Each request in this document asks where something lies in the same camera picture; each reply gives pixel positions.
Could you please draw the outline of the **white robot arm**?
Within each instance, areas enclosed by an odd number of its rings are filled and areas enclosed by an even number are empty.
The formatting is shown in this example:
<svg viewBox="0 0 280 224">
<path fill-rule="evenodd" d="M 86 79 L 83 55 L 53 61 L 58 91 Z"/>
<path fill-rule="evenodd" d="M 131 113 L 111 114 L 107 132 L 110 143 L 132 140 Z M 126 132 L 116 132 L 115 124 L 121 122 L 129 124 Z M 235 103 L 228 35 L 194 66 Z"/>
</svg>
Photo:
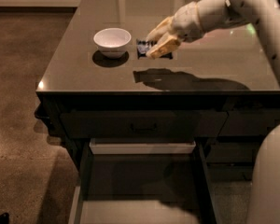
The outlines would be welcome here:
<svg viewBox="0 0 280 224">
<path fill-rule="evenodd" d="M 147 35 L 156 43 L 147 56 L 170 53 L 222 28 L 251 24 L 280 86 L 278 0 L 200 0 L 181 7 Z M 252 175 L 246 224 L 280 224 L 280 124 L 263 140 Z"/>
</svg>

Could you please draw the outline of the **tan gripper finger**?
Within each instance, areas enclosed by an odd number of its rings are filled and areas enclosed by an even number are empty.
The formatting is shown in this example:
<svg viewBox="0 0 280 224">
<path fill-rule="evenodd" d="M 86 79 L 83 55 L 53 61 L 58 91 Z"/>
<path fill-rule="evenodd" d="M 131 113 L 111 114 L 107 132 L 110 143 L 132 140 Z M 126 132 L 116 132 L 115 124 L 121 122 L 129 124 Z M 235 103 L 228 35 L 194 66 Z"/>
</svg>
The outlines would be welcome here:
<svg viewBox="0 0 280 224">
<path fill-rule="evenodd" d="M 163 55 L 173 52 L 178 49 L 181 40 L 176 35 L 166 33 L 163 35 L 147 53 L 146 56 L 150 59 L 158 59 Z"/>
<path fill-rule="evenodd" d="M 174 39 L 172 34 L 172 17 L 161 21 L 146 37 L 146 41 L 165 42 Z"/>
</svg>

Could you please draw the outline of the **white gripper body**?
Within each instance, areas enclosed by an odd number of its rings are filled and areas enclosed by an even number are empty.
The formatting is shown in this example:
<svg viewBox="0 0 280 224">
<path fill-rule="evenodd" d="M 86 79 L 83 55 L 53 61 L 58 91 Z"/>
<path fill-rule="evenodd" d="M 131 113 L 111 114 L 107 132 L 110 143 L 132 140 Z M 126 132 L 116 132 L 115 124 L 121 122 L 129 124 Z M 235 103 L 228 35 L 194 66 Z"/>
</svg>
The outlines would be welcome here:
<svg viewBox="0 0 280 224">
<path fill-rule="evenodd" d="M 198 3 L 191 2 L 181 7 L 173 16 L 172 28 L 182 42 L 191 43 L 201 39 L 205 31 Z"/>
</svg>

